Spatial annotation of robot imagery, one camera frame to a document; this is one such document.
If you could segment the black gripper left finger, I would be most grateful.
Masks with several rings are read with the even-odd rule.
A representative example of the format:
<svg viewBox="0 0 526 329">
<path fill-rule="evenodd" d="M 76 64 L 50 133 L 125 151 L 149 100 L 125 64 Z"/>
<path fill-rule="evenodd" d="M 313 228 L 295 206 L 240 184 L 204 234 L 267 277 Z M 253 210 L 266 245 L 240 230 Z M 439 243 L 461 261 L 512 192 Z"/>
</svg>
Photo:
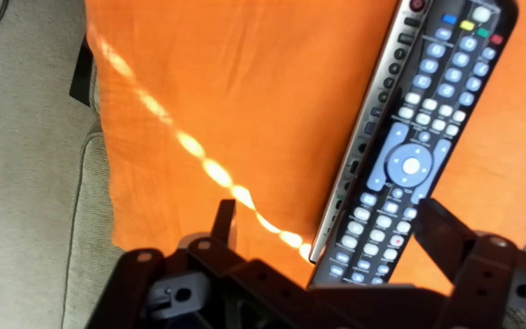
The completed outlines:
<svg viewBox="0 0 526 329">
<path fill-rule="evenodd" d="M 172 256 L 138 248 L 119 257 L 87 329 L 350 329 L 350 321 L 264 263 L 231 248 L 235 199 L 209 234 Z"/>
</svg>

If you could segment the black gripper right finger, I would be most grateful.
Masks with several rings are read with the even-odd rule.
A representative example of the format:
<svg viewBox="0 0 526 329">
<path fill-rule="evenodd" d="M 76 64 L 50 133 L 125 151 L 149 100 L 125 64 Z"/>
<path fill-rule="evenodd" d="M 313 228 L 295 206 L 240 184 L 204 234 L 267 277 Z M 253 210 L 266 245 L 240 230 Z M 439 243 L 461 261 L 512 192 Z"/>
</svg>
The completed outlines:
<svg viewBox="0 0 526 329">
<path fill-rule="evenodd" d="M 526 314 L 526 250 L 499 234 L 470 228 L 437 199 L 423 199 L 415 237 L 454 283 L 437 329 L 505 329 Z"/>
</svg>

